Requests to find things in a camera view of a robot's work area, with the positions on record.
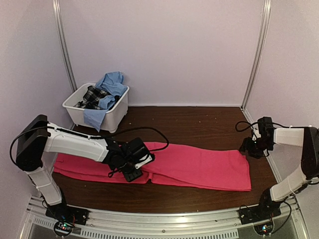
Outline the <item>pink trousers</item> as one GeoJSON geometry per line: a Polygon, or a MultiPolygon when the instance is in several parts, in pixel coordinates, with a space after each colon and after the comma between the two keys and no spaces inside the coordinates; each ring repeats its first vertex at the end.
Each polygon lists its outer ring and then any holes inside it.
{"type": "MultiPolygon", "coordinates": [[[[122,173],[108,174],[109,166],[91,159],[58,154],[55,173],[92,182],[124,183],[122,173]]],[[[170,144],[155,152],[155,160],[142,167],[142,176],[134,184],[171,185],[202,189],[249,192],[252,189],[249,163],[238,150],[207,150],[188,145],[170,144]]]]}

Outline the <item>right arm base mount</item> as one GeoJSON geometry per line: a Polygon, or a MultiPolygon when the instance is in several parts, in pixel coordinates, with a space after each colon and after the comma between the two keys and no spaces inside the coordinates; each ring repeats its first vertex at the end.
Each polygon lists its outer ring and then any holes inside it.
{"type": "Polygon", "coordinates": [[[255,224],[254,230],[257,235],[270,236],[274,231],[273,217],[281,214],[281,203],[272,201],[268,196],[261,196],[256,206],[242,205],[237,211],[241,224],[255,224]]]}

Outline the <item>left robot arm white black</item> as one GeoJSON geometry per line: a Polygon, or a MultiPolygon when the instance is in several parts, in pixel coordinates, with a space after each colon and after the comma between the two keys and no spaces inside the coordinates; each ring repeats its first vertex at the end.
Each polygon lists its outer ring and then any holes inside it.
{"type": "Polygon", "coordinates": [[[43,153],[64,153],[108,164],[112,172],[121,171],[128,182],[139,177],[140,167],[149,156],[140,138],[120,145],[106,137],[60,128],[49,123],[45,115],[36,116],[15,141],[17,151],[13,161],[31,178],[47,204],[53,206],[53,214],[61,221],[69,220],[72,211],[62,203],[62,192],[42,162],[43,153]]]}

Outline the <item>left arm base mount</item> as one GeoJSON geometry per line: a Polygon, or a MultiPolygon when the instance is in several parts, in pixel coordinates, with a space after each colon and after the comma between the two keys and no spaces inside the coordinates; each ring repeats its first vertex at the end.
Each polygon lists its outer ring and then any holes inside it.
{"type": "Polygon", "coordinates": [[[53,231],[58,237],[69,236],[76,225],[86,225],[89,215],[87,209],[68,206],[65,202],[51,206],[45,200],[42,205],[46,209],[45,215],[56,220],[53,231]]]}

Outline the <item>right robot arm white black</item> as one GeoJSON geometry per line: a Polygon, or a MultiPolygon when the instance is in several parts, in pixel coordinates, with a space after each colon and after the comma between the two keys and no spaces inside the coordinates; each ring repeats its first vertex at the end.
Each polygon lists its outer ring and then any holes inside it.
{"type": "MultiPolygon", "coordinates": [[[[301,161],[302,149],[297,146],[275,145],[265,157],[256,159],[245,153],[250,167],[251,192],[240,197],[240,204],[251,206],[259,203],[263,191],[287,177],[301,161]]],[[[303,214],[319,213],[319,186],[308,186],[297,194],[297,201],[303,214]]]]}

